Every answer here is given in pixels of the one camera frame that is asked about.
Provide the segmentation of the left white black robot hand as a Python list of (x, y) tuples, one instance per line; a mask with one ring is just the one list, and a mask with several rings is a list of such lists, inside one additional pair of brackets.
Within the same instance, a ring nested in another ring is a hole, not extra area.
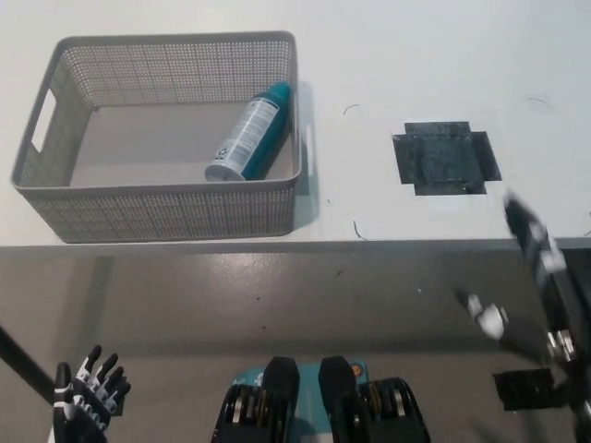
[(58, 364), (50, 442), (106, 442), (112, 420), (123, 414), (131, 383), (118, 354), (103, 360), (102, 351), (95, 345), (77, 370), (67, 362)]

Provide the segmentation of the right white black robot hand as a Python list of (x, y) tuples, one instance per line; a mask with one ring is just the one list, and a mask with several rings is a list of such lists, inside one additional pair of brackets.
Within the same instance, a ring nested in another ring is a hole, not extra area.
[(538, 216), (514, 193), (506, 196), (504, 211), (538, 289), (547, 326), (541, 328), (464, 288), (454, 290), (456, 300), (500, 347), (564, 371), (561, 398), (572, 410), (590, 413), (590, 300)]

